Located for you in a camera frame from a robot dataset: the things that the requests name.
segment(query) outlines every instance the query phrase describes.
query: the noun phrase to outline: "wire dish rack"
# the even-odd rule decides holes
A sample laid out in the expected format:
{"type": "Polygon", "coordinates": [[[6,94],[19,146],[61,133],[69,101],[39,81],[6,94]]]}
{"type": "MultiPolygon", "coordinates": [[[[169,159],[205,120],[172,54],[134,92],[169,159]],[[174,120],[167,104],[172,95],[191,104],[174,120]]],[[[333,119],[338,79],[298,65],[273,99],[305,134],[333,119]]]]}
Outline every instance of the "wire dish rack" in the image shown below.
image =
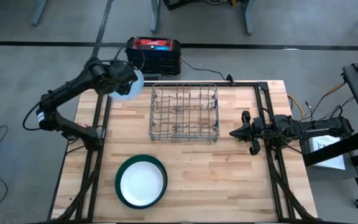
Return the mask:
{"type": "Polygon", "coordinates": [[[149,134],[151,140],[159,141],[217,141],[217,86],[209,83],[155,83],[149,134]]]}

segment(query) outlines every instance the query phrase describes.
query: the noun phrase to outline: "black metal frame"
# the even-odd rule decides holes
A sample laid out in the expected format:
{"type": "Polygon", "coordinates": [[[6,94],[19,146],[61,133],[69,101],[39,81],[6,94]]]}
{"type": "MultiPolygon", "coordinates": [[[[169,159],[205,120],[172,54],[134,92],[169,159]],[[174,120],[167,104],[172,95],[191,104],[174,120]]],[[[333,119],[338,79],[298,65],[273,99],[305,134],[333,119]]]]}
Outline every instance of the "black metal frame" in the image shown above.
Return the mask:
{"type": "MultiPolygon", "coordinates": [[[[154,83],[155,82],[145,82],[144,86],[150,87],[154,83]]],[[[257,100],[259,116],[263,119],[264,124],[266,124],[265,116],[264,116],[264,110],[263,110],[264,107],[262,105],[262,97],[261,97],[261,94],[260,94],[260,91],[264,91],[265,100],[266,100],[266,104],[267,104],[267,110],[269,111],[269,113],[271,115],[273,115],[273,106],[272,106],[272,101],[270,99],[269,87],[268,87],[267,82],[243,82],[243,83],[236,83],[235,85],[233,85],[231,82],[225,81],[225,82],[214,82],[213,84],[215,84],[217,86],[232,86],[233,88],[235,88],[237,86],[242,86],[242,87],[248,86],[248,87],[254,88],[255,96],[256,96],[256,100],[257,100]]],[[[102,99],[103,99],[103,97],[101,95],[99,95],[97,103],[96,103],[96,109],[95,109],[94,118],[93,118],[93,126],[94,127],[96,127],[98,125],[99,115],[100,115],[100,112],[101,112],[102,99]]],[[[108,127],[108,119],[109,119],[110,107],[111,107],[111,98],[108,96],[107,102],[106,102],[106,108],[105,108],[105,111],[104,111],[103,125],[102,125],[102,129],[103,129],[104,134],[105,134],[105,132],[107,130],[107,127],[108,127]]],[[[104,145],[104,141],[105,141],[104,134],[102,134],[102,145],[104,145]]],[[[269,147],[269,144],[268,144],[267,141],[265,141],[265,150],[266,150],[266,156],[267,156],[267,160],[268,160],[269,169],[270,168],[275,169],[275,167],[270,167],[273,164],[274,158],[273,158],[273,155],[272,155],[272,150],[270,150],[270,147],[269,147]]],[[[95,164],[94,169],[99,169],[100,170],[100,168],[101,168],[101,161],[102,161],[102,158],[103,158],[103,147],[102,147],[101,150],[99,150],[97,152],[88,151],[87,155],[86,155],[86,160],[85,160],[85,167],[84,167],[84,171],[83,171],[83,180],[82,180],[82,183],[81,183],[81,188],[85,184],[85,182],[86,182],[86,180],[87,180],[87,178],[88,178],[88,176],[90,174],[91,160],[92,160],[92,157],[93,157],[94,153],[97,153],[96,164],[95,164]]],[[[277,159],[278,159],[278,166],[280,168],[280,175],[282,177],[283,182],[286,184],[287,187],[289,187],[288,186],[288,177],[287,177],[287,173],[285,171],[285,164],[284,164],[284,160],[283,160],[283,154],[282,154],[281,151],[278,151],[276,153],[277,153],[277,159]]],[[[55,204],[55,199],[56,199],[56,196],[57,196],[57,190],[58,190],[59,183],[60,183],[60,177],[62,176],[64,160],[65,160],[65,158],[63,159],[62,167],[60,169],[59,179],[58,179],[58,182],[57,182],[57,185],[56,185],[56,188],[55,188],[55,194],[53,196],[53,201],[52,201],[51,206],[50,206],[48,220],[50,220],[50,217],[52,216],[53,206],[55,204]]],[[[272,177],[271,172],[270,172],[270,180],[271,180],[271,183],[272,183],[272,192],[273,192],[273,199],[274,199],[274,203],[275,203],[277,219],[278,219],[278,222],[281,222],[281,221],[285,220],[285,218],[284,218],[284,215],[283,215],[283,210],[282,210],[282,206],[281,206],[281,199],[280,199],[280,195],[279,195],[279,192],[278,192],[277,182],[272,177]]],[[[95,207],[95,204],[96,204],[96,196],[97,196],[97,191],[98,191],[98,182],[99,182],[99,174],[97,174],[97,177],[95,178],[95,180],[93,182],[93,185],[92,185],[92,188],[91,188],[91,196],[90,196],[90,201],[89,201],[87,217],[82,218],[82,216],[83,216],[83,199],[82,199],[82,201],[80,202],[78,208],[76,209],[74,221],[77,221],[78,223],[92,222],[93,221],[94,207],[95,207]]],[[[287,196],[286,196],[286,203],[287,203],[289,219],[294,220],[295,219],[294,208],[293,208],[293,205],[291,204],[291,202],[290,202],[290,200],[289,200],[289,198],[287,196]]]]}

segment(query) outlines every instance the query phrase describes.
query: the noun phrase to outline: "battery box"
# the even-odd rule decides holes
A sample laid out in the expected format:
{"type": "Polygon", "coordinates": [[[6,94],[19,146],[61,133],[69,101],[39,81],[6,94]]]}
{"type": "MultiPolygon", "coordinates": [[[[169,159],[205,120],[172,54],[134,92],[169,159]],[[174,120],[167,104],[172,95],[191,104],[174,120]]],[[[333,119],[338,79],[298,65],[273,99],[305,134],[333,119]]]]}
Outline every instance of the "battery box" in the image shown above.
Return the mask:
{"type": "Polygon", "coordinates": [[[178,75],[180,73],[181,46],[177,40],[158,37],[132,37],[128,40],[126,54],[128,62],[143,73],[178,75]]]}

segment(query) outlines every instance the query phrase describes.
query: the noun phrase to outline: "wooden table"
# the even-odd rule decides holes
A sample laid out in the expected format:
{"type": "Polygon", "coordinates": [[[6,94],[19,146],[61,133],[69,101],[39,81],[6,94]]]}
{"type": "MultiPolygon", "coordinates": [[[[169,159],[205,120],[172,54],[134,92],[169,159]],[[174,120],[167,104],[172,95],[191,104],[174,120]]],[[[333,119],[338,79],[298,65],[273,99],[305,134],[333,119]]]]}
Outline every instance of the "wooden table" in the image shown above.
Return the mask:
{"type": "MultiPolygon", "coordinates": [[[[284,82],[268,81],[268,86],[274,113],[291,114],[284,82]]],[[[94,222],[277,221],[263,141],[259,154],[251,156],[250,144],[238,144],[229,135],[242,125],[242,111],[259,116],[253,88],[218,87],[220,136],[217,142],[207,143],[151,141],[150,96],[151,87],[145,87],[133,101],[112,101],[94,222]],[[137,154],[155,156],[168,173],[168,187],[161,201],[143,210],[125,206],[114,190],[118,168],[137,154]]],[[[93,90],[81,95],[76,123],[91,125],[96,99],[93,90]]],[[[68,150],[81,145],[78,141],[68,150]]],[[[300,149],[295,141],[291,146],[300,149]]],[[[291,190],[307,211],[317,217],[302,156],[288,149],[283,150],[283,156],[291,190]]],[[[52,218],[62,214],[78,193],[85,157],[85,149],[66,156],[52,218]]],[[[287,214],[282,192],[280,198],[287,214]]],[[[85,199],[84,216],[87,201],[89,196],[85,199]]]]}

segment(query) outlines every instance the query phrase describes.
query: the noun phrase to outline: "concrete floor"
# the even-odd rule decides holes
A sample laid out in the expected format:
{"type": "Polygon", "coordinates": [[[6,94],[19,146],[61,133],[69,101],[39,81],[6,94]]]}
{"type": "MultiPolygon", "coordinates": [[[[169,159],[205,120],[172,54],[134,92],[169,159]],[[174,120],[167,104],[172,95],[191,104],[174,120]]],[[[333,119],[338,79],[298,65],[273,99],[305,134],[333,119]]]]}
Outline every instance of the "concrete floor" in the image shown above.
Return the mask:
{"type": "MultiPolygon", "coordinates": [[[[40,25],[32,27],[33,0],[0,1],[0,40],[94,42],[106,2],[49,0],[40,25]]],[[[149,7],[148,1],[115,0],[103,41],[151,35],[149,7]]],[[[156,35],[200,43],[358,45],[358,1],[257,1],[250,37],[244,34],[240,12],[238,6],[210,7],[201,2],[174,11],[163,5],[161,31],[156,35]]],[[[21,123],[41,94],[78,75],[91,52],[86,47],[0,47],[0,125],[9,126],[0,146],[0,178],[9,186],[0,204],[0,223],[46,219],[67,142],[59,133],[25,131],[21,123]]],[[[104,48],[99,57],[111,58],[115,52],[104,48]]],[[[195,67],[230,73],[236,80],[284,80],[287,92],[304,109],[302,102],[314,103],[340,79],[343,65],[358,62],[358,51],[183,49],[182,56],[195,67]]],[[[179,78],[219,79],[185,66],[179,78]]],[[[345,86],[327,97],[316,118],[350,96],[345,86]]],[[[73,99],[59,108],[61,114],[73,119],[77,102],[73,99]]],[[[300,118],[296,108],[293,114],[300,118]]],[[[358,131],[355,102],[346,106],[344,116],[358,131]]],[[[28,126],[36,125],[33,114],[28,126]]],[[[358,198],[354,180],[313,181],[311,188],[320,218],[358,223],[358,209],[351,204],[358,198]]],[[[3,192],[0,183],[0,197],[3,192]]]]}

